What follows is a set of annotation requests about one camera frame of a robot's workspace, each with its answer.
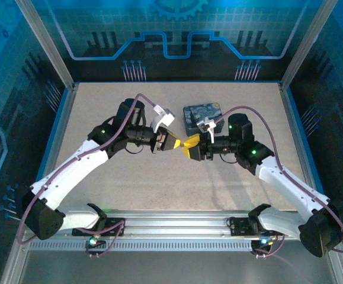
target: white bracket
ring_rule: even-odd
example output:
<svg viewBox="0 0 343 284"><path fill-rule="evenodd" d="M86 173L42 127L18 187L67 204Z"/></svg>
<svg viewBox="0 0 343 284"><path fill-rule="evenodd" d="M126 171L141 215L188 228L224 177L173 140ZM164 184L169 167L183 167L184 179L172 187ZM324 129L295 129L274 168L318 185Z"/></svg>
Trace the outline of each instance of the white bracket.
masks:
<svg viewBox="0 0 343 284"><path fill-rule="evenodd" d="M156 133L161 123L169 126L174 121L175 115L170 110L163 109L159 105L156 105L153 109L158 115L153 119L150 126L153 128L153 132Z"/></svg>
<svg viewBox="0 0 343 284"><path fill-rule="evenodd" d="M201 132L209 132L211 136L211 142L214 143L214 128L216 127L216 123L214 123L214 120L210 120L208 117L204 117L204 120L199 121L198 123L196 123L196 125Z"/></svg>

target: enclosure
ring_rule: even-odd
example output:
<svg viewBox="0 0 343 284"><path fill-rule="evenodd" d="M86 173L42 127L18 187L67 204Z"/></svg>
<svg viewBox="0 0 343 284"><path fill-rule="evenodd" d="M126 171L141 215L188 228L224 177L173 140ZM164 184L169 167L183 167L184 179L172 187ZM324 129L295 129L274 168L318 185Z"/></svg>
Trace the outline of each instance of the enclosure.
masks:
<svg viewBox="0 0 343 284"><path fill-rule="evenodd" d="M238 164L180 149L121 151L62 202L126 219L106 256L89 259L88 238L70 230L19 245L18 188L138 93L173 112L168 129L182 143L184 107L255 108L283 164L343 201L343 0L0 0L0 283L343 283L343 254L319 259L293 238L278 253L288 263L256 259L223 220L295 207ZM261 120L241 112L272 148Z"/></svg>

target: blue box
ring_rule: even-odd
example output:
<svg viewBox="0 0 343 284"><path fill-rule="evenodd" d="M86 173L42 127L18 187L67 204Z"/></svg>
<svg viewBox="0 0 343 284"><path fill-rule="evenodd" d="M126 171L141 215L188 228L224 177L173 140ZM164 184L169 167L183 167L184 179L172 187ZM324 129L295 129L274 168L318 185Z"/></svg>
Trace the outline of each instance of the blue box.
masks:
<svg viewBox="0 0 343 284"><path fill-rule="evenodd" d="M220 105L217 102L203 105L190 105L183 108L184 125L187 136L201 133L196 125L196 122L208 117L211 120L216 120L222 116ZM214 133L220 133L224 127L224 120L217 123L214 128Z"/></svg>

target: glass panel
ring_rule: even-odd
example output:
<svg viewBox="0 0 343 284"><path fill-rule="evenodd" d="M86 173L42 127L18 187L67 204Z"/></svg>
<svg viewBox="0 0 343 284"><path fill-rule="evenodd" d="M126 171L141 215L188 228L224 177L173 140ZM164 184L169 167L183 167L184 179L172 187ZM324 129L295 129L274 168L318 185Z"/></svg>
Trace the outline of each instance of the glass panel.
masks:
<svg viewBox="0 0 343 284"><path fill-rule="evenodd" d="M343 200L343 0L291 84L325 193Z"/></svg>
<svg viewBox="0 0 343 284"><path fill-rule="evenodd" d="M63 90L15 2L1 1L0 273L18 225L10 199L36 179Z"/></svg>
<svg viewBox="0 0 343 284"><path fill-rule="evenodd" d="M77 81L280 80L321 1L34 3Z"/></svg>

